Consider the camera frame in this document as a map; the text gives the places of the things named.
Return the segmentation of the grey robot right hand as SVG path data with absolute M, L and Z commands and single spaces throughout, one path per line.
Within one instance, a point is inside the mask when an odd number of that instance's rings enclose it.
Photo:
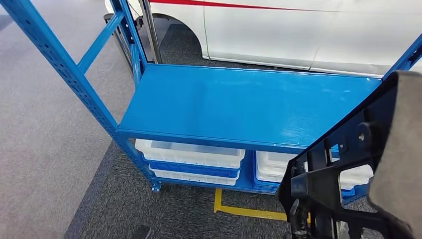
M 289 211 L 291 234 L 293 239 L 309 239 L 308 217 L 310 206 L 306 200 L 296 198 Z

